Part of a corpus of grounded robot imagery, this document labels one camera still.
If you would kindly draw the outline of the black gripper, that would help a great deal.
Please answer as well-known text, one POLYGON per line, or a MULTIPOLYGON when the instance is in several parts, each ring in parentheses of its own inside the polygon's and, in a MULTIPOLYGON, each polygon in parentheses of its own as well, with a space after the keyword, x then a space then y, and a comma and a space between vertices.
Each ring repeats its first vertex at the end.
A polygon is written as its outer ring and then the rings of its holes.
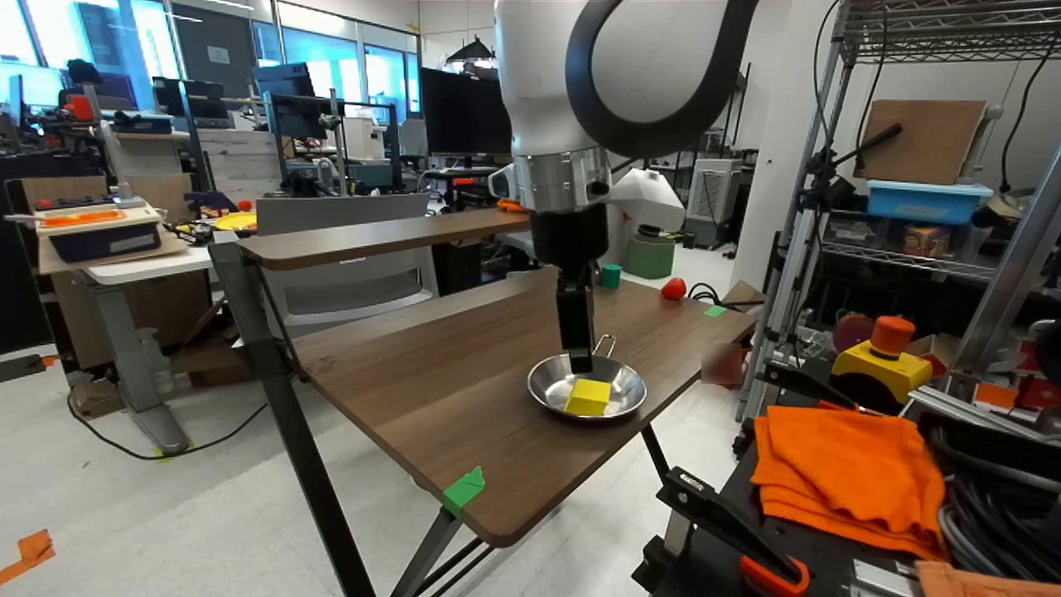
POLYGON ((560 270, 557 322, 575 371, 595 368, 595 261, 608 252, 608 205, 580 211, 534 211, 534 256, 560 270))

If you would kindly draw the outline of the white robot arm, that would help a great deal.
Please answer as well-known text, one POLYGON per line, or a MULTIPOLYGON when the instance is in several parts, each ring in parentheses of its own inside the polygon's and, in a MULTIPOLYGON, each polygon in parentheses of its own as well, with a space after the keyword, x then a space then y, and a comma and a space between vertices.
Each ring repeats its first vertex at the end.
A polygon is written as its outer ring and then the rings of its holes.
POLYGON ((557 270, 560 347, 595 362, 611 156, 694 151, 739 85, 760 0, 495 0, 514 197, 557 270))

